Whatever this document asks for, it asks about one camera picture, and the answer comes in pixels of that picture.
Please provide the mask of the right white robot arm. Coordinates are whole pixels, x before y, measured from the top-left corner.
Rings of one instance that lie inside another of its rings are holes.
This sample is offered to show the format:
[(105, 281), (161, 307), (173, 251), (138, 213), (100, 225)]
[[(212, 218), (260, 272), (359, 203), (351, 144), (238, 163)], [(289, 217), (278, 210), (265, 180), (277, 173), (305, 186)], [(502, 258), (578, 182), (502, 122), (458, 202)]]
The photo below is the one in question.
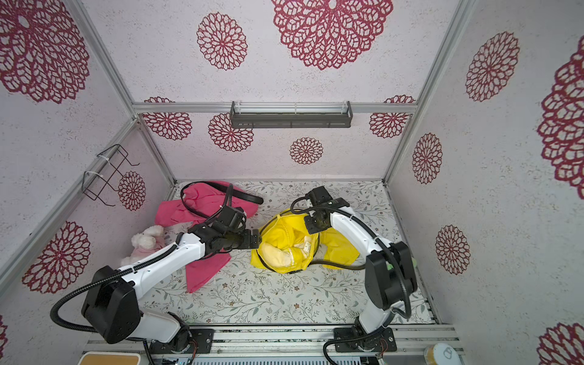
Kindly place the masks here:
[(403, 242), (393, 243), (377, 233), (358, 217), (347, 201), (334, 199), (323, 186), (296, 199), (290, 211), (304, 217), (310, 234), (321, 234), (332, 228), (365, 259), (367, 305), (352, 328), (340, 328), (323, 345), (323, 353), (328, 355), (331, 347), (337, 351), (343, 347), (350, 351), (393, 351), (390, 324), (397, 316), (412, 317), (411, 296), (418, 291), (410, 247)]

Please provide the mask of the pink trousers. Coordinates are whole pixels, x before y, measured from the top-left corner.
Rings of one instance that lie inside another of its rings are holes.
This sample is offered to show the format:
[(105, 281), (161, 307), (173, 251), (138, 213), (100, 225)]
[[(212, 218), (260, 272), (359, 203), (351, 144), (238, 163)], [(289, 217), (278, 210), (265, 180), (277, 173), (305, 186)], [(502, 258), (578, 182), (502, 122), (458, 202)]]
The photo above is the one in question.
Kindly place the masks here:
[(258, 231), (246, 228), (263, 198), (222, 181), (199, 181), (184, 186), (180, 198), (162, 202), (155, 223), (163, 228), (191, 224), (189, 231), (202, 238), (205, 254), (186, 266), (187, 290), (204, 287), (231, 260), (237, 249), (257, 249)]

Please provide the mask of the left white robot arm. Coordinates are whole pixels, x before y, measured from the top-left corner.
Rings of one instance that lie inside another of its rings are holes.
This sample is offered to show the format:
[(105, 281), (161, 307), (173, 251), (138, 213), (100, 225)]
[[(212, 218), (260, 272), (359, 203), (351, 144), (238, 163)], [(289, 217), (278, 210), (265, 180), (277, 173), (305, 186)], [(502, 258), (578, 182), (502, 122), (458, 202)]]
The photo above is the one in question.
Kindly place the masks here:
[(138, 301), (157, 283), (192, 262), (236, 249), (256, 249), (259, 244), (258, 231), (246, 228), (245, 212), (224, 207), (209, 222), (178, 234), (175, 243), (147, 258), (117, 270), (109, 266), (100, 269), (82, 315), (108, 344), (145, 339), (182, 351), (191, 342), (189, 326), (173, 313), (142, 309)]

